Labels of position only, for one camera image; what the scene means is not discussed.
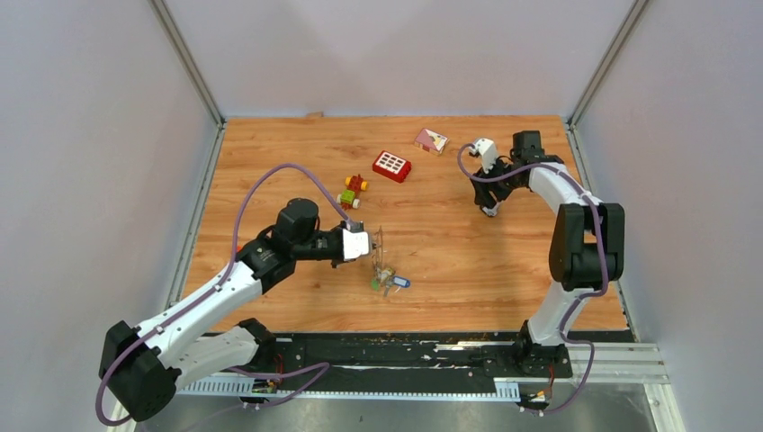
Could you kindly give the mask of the bunch of coloured keys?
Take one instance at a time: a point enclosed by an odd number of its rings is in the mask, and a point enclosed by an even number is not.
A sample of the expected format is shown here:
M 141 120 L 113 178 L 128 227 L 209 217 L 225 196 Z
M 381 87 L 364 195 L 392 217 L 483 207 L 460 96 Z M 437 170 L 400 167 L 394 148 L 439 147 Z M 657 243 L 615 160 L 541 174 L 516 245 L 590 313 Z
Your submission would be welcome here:
M 388 297 L 391 293 L 410 288 L 411 281 L 398 275 L 392 267 L 376 267 L 371 287 L 374 291 L 382 293 L 384 297 Z

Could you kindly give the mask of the large clear keyring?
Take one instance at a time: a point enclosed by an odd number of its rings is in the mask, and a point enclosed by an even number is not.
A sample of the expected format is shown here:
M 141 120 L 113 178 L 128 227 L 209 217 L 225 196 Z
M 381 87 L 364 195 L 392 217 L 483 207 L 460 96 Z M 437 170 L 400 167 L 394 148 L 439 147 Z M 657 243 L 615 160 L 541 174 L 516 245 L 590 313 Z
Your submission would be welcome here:
M 372 237 L 372 251 L 371 251 L 371 257 L 372 257 L 372 264 L 373 264 L 373 271 L 374 275 L 377 275 L 383 268 L 383 229 L 382 226 L 380 226 L 374 233 Z

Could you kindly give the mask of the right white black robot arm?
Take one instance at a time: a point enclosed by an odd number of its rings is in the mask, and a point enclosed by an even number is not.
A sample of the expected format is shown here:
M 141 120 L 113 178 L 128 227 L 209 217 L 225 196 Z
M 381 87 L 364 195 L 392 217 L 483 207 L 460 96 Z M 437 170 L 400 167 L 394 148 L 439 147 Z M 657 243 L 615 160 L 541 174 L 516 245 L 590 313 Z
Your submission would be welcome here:
M 547 153 L 537 130 L 513 136 L 507 155 L 479 138 L 463 151 L 480 161 L 468 178 L 474 202 L 489 217 L 517 189 L 540 196 L 554 212 L 549 249 L 552 283 L 539 310 L 520 329 L 512 362 L 525 375 L 550 374 L 567 360 L 570 326 L 587 302 L 604 295 L 624 270 L 624 208 L 585 189 L 563 160 Z

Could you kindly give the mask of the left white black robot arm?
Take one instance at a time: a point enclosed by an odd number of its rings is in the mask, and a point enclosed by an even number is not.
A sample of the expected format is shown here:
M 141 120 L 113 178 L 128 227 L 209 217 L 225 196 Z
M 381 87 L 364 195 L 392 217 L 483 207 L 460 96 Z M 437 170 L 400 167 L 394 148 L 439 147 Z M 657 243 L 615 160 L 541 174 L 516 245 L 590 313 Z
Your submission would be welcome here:
M 319 207 L 295 198 L 274 222 L 234 255 L 191 295 L 132 327 L 125 321 L 105 334 L 97 395 L 111 392 L 142 422 L 158 414 L 186 385 L 218 371 L 248 365 L 268 370 L 275 360 L 274 336 L 257 319 L 245 319 L 216 337 L 205 332 L 232 311 L 291 276 L 300 261 L 333 267 L 370 255 L 376 244 L 360 222 L 319 227 Z

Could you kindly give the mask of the colourful toy brick car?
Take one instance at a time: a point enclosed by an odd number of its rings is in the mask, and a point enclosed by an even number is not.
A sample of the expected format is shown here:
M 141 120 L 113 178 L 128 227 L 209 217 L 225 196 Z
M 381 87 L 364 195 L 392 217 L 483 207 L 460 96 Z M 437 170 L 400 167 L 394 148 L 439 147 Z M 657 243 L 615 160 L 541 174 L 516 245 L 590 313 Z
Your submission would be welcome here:
M 359 195 L 367 188 L 368 182 L 361 175 L 348 176 L 345 190 L 337 196 L 336 202 L 343 210 L 358 209 L 361 202 Z

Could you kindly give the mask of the red window toy brick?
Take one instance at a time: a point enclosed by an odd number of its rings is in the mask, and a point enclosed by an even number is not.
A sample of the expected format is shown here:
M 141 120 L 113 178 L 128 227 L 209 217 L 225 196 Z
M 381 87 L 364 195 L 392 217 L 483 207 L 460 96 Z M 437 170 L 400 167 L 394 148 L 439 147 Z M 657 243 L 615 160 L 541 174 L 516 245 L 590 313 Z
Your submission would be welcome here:
M 393 182 L 402 184 L 410 174 L 412 164 L 403 157 L 383 150 L 373 161 L 372 170 L 374 173 L 384 176 Z

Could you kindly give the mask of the pink picture toy block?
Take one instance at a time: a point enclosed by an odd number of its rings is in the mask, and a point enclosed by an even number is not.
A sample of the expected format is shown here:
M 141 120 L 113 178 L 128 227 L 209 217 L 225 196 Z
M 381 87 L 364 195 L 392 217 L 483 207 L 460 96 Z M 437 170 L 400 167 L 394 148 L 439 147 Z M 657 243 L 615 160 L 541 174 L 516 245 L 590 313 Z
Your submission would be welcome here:
M 449 142 L 449 138 L 433 130 L 423 128 L 414 138 L 414 145 L 428 153 L 440 156 Z

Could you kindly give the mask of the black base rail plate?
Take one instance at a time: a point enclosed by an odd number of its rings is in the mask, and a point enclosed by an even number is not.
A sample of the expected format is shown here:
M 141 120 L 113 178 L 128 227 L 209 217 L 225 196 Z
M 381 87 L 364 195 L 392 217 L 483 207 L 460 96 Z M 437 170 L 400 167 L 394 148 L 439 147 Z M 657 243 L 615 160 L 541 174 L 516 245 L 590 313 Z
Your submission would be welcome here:
M 282 332 L 275 360 L 261 369 L 291 372 L 318 363 L 329 369 L 303 398 L 370 401 L 526 400 L 552 402 L 585 379 L 594 384 L 667 384 L 659 349 L 627 331 L 575 332 L 554 355 L 520 359 L 518 335 L 507 332 Z

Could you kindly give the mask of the right aluminium frame post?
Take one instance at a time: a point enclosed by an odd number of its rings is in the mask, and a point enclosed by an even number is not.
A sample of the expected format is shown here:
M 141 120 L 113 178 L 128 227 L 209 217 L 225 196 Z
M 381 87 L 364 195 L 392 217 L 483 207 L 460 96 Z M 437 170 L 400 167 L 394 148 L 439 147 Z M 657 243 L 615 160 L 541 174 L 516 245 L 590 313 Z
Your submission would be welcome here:
M 614 37 L 609 42 L 604 55 L 597 64 L 594 73 L 568 118 L 567 124 L 571 129 L 577 127 L 582 121 L 599 88 L 604 84 L 610 69 L 615 64 L 634 29 L 638 26 L 644 12 L 650 5 L 650 0 L 633 0 L 631 2 L 625 17 L 617 28 Z

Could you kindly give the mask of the aluminium frame post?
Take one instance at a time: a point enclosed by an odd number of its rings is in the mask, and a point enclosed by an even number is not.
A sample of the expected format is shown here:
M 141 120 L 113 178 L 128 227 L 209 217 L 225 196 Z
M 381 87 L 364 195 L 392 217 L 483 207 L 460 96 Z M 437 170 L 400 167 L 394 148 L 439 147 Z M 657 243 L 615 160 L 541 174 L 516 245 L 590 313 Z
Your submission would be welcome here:
M 176 56 L 179 58 L 187 76 L 189 77 L 197 95 L 201 98 L 202 104 L 218 128 L 221 128 L 226 120 L 222 114 L 219 105 L 215 101 L 210 87 L 202 76 L 197 62 L 183 36 L 183 33 L 177 24 L 174 15 L 165 0 L 148 0 L 159 25 L 165 32 L 170 45 Z
M 615 64 L 634 29 L 638 26 L 644 12 L 650 5 L 650 0 L 633 0 L 631 2 L 625 17 L 617 28 L 614 37 L 609 42 L 604 55 L 597 64 L 594 73 L 568 118 L 567 124 L 571 129 L 577 127 L 582 121 L 599 88 L 604 84 L 610 69 Z

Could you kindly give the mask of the left aluminium frame post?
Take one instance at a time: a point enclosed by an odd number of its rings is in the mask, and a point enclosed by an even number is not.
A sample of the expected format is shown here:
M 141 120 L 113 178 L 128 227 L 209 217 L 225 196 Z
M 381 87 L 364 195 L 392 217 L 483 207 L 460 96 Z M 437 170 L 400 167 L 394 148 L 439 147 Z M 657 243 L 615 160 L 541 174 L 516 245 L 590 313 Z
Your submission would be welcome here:
M 170 45 L 176 56 L 179 58 L 187 76 L 189 77 L 197 95 L 201 98 L 202 104 L 218 128 L 221 128 L 226 120 L 222 114 L 219 105 L 215 101 L 210 87 L 202 76 L 197 62 L 183 36 L 183 33 L 177 24 L 174 15 L 165 0 L 148 0 L 159 25 L 165 32 Z

